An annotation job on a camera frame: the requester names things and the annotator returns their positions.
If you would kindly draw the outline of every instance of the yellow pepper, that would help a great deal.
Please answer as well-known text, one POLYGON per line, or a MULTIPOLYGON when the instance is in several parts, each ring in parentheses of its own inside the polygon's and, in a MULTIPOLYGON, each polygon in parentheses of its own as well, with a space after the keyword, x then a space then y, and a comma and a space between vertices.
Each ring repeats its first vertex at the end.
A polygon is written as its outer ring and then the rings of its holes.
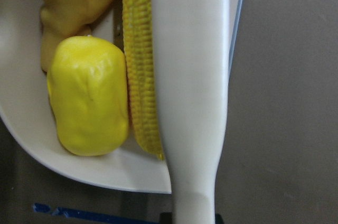
POLYGON ((43 35, 41 68, 48 71, 58 44, 74 35, 91 33, 94 22, 113 0, 44 0, 41 8, 43 35))
POLYGON ((128 136, 125 56, 93 36, 62 41, 47 72, 61 144, 83 156, 107 154, 128 136))

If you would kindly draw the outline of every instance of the toy food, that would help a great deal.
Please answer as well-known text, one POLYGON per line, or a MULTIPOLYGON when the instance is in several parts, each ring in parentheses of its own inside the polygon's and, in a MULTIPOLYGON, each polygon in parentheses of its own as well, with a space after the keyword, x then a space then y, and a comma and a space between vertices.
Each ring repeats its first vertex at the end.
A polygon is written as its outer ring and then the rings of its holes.
POLYGON ((124 51, 135 138, 143 150, 163 159, 156 116, 151 23, 151 0, 123 0, 124 51))
POLYGON ((44 0, 41 8, 43 35, 41 68, 48 71, 58 44, 74 35, 91 33, 94 22, 113 0, 44 0))
POLYGON ((125 57, 93 36, 62 41, 47 72, 50 104, 61 144, 71 153, 103 155, 128 136, 125 57))

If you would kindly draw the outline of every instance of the yellow corn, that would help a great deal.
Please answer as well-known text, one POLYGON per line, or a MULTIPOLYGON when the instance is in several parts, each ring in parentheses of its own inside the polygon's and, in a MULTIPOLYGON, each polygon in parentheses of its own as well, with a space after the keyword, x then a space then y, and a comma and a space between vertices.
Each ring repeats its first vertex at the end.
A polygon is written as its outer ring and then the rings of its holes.
POLYGON ((151 0, 123 0, 124 51, 135 138, 146 152, 163 159, 153 71, 151 0))

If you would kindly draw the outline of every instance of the white bowl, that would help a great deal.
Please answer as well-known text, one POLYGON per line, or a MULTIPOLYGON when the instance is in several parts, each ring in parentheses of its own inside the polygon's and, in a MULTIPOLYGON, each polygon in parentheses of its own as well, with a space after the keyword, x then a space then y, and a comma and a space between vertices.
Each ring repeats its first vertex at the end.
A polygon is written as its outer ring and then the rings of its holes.
MULTIPOLYGON (((232 22, 237 1, 231 2, 232 22)), ((60 145, 40 69, 41 5, 42 0, 1 0, 0 115, 8 130, 33 158, 71 179, 118 190, 170 193, 166 163, 143 152, 132 132, 122 147, 100 157, 74 156, 60 145)), ((112 12, 93 35, 113 41, 112 12)))

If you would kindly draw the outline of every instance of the white spatula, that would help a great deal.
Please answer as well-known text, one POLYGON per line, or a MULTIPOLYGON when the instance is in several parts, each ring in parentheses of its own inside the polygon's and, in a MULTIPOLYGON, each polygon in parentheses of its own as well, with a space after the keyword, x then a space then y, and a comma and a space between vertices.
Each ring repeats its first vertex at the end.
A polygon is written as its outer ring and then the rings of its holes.
POLYGON ((227 120, 229 0, 152 0, 157 110, 173 223, 215 223, 227 120))

